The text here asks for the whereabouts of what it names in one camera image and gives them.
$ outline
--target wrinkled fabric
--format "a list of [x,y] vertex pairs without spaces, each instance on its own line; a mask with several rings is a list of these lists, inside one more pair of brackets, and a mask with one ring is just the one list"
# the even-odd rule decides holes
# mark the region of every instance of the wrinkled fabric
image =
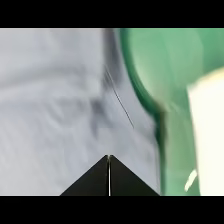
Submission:
[[0,195],[60,195],[105,154],[160,192],[154,130],[113,30],[0,29]]

